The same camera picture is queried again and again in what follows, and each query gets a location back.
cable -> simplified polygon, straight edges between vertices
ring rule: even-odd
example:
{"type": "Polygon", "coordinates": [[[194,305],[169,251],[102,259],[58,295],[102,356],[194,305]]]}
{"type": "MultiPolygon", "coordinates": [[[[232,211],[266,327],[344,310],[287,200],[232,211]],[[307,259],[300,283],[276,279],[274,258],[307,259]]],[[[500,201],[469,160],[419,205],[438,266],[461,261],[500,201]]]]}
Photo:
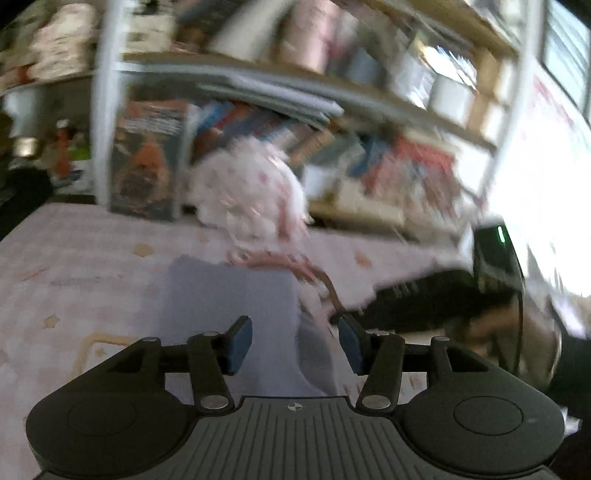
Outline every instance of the cable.
{"type": "Polygon", "coordinates": [[[513,362],[513,375],[517,376],[519,373],[519,363],[521,360],[521,350],[523,347],[523,292],[517,294],[518,308],[519,308],[519,327],[517,330],[517,345],[515,347],[515,360],[513,362]]]}

green light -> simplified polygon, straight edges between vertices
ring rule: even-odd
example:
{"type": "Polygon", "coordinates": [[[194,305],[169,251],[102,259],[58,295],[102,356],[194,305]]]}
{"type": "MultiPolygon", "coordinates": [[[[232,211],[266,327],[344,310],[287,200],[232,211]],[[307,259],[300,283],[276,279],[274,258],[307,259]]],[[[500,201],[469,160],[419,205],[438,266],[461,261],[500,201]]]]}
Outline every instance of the green light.
{"type": "Polygon", "coordinates": [[[498,227],[497,231],[499,232],[499,238],[501,239],[501,242],[505,243],[505,234],[503,233],[503,227],[498,227]]]}

window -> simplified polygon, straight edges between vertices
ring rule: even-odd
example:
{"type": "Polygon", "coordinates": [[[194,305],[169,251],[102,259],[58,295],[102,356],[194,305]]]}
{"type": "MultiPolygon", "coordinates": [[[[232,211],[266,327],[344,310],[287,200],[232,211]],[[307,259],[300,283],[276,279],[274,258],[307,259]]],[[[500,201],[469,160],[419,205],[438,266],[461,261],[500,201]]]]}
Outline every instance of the window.
{"type": "Polygon", "coordinates": [[[589,121],[591,31],[557,0],[549,0],[542,64],[589,121]]]}

metal pivot screw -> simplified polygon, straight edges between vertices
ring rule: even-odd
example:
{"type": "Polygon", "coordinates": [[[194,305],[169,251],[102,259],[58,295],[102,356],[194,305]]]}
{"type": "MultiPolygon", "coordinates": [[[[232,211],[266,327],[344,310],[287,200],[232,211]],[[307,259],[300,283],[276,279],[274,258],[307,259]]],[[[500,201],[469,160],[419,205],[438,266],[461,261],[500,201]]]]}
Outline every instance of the metal pivot screw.
{"type": "Polygon", "coordinates": [[[370,410],[383,410],[392,404],[389,398],[382,395],[369,395],[361,403],[365,408],[369,408],[370,410]]]}
{"type": "Polygon", "coordinates": [[[229,405],[230,401],[221,395],[208,395],[201,399],[201,406],[208,410],[221,410],[229,405]]]}

person's hand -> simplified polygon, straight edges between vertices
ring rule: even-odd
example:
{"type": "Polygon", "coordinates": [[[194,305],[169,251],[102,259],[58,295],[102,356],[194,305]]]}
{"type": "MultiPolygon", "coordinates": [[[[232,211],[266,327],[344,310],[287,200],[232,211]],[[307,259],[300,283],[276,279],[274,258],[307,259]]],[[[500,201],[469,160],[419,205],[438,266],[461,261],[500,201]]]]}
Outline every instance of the person's hand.
{"type": "MultiPolygon", "coordinates": [[[[560,334],[554,322],[527,299],[524,299],[523,320],[521,356],[525,360],[532,385],[545,388],[551,380],[553,366],[560,353],[560,334]]],[[[466,346],[478,351],[478,346],[488,343],[493,336],[509,339],[514,349],[518,335],[519,308],[515,301],[472,319],[460,337],[466,346]]]]}

